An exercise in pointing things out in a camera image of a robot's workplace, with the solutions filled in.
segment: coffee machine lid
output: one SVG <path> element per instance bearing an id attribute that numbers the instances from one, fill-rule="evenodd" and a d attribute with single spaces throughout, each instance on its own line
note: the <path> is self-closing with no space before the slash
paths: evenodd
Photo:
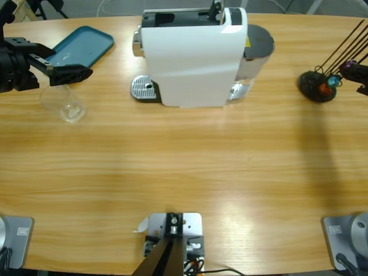
<path id="1" fill-rule="evenodd" d="M 247 60 L 269 56 L 274 51 L 274 39 L 270 33 L 257 25 L 248 25 L 247 44 L 244 57 Z"/>

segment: black robotic arm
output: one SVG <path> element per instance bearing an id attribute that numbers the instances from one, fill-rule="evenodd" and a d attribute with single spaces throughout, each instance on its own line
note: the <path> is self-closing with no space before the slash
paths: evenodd
<path id="1" fill-rule="evenodd" d="M 36 76 L 29 71 L 32 65 L 49 76 L 50 85 L 65 85 L 87 79 L 93 71 L 80 64 L 54 66 L 47 60 L 55 51 L 23 37 L 4 38 L 3 27 L 14 21 L 17 5 L 12 0 L 0 0 L 0 93 L 39 88 Z"/>

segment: blue plastic tray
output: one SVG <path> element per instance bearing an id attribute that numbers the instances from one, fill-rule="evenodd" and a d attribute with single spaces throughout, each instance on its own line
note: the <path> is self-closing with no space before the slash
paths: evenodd
<path id="1" fill-rule="evenodd" d="M 82 26 L 69 34 L 57 46 L 56 54 L 47 58 L 54 66 L 81 64 L 91 67 L 114 45 L 114 39 L 107 33 L 88 26 Z"/>

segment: wood grain surface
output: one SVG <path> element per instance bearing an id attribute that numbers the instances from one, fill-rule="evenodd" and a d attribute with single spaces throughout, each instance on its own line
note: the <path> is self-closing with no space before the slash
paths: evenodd
<path id="1" fill-rule="evenodd" d="M 250 14 L 276 49 L 249 95 L 223 108 L 135 102 L 140 17 L 7 25 L 6 36 L 54 47 L 77 27 L 112 35 L 93 75 L 71 87 L 80 122 L 52 117 L 42 90 L 0 94 L 0 212 L 35 220 L 25 267 L 130 274 L 152 212 L 200 212 L 206 268 L 247 274 L 331 269 L 321 219 L 367 211 L 368 98 L 345 81 L 316 104 L 298 76 L 321 64 L 358 18 Z M 41 87 L 47 79 L 36 70 Z"/>

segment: clear plastic cup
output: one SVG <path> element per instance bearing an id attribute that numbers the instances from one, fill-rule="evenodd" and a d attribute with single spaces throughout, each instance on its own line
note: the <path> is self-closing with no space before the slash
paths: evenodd
<path id="1" fill-rule="evenodd" d="M 69 85 L 49 86 L 40 95 L 40 103 L 68 122 L 76 122 L 86 114 L 86 106 Z"/>

